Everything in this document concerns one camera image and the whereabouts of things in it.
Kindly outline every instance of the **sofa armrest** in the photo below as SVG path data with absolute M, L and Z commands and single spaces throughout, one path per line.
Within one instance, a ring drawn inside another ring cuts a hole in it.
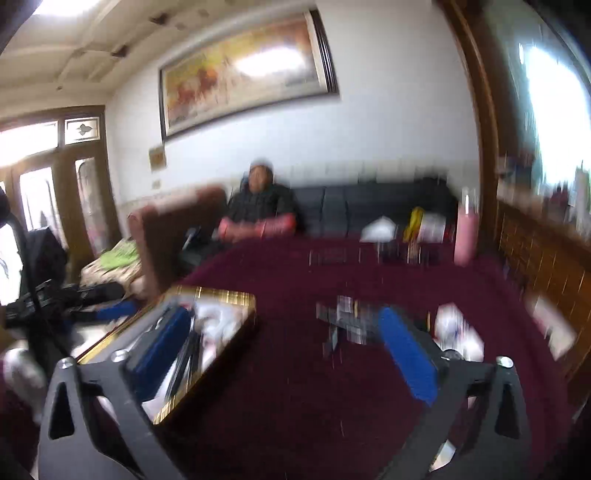
M 178 280 L 178 255 L 187 230 L 200 226 L 203 235 L 211 236 L 226 211 L 226 203 L 223 187 L 215 185 L 181 199 L 146 205 L 128 216 L 148 299 L 154 300 Z

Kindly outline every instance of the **pink bottle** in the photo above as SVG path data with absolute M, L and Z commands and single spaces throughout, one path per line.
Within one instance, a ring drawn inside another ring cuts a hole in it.
M 476 254 L 478 240 L 478 203 L 474 190 L 462 189 L 462 201 L 457 211 L 456 250 L 453 261 L 465 267 Z

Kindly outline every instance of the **green cloth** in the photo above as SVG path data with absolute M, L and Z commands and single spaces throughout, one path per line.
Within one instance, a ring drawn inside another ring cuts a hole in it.
M 100 266 L 105 270 L 127 267 L 137 260 L 139 254 L 133 240 L 122 240 L 113 250 L 103 253 L 99 258 Z

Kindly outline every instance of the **seated person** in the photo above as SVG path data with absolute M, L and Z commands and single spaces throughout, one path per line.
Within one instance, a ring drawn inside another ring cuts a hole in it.
M 273 183 L 268 164 L 254 162 L 248 182 L 233 195 L 228 214 L 217 229 L 224 242 L 246 238 L 293 235 L 296 231 L 296 203 L 288 187 Z

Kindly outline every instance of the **framed painting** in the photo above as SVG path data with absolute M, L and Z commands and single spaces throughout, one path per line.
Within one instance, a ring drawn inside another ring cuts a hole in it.
M 337 92 L 318 10 L 290 15 L 162 67 L 162 139 L 258 106 Z

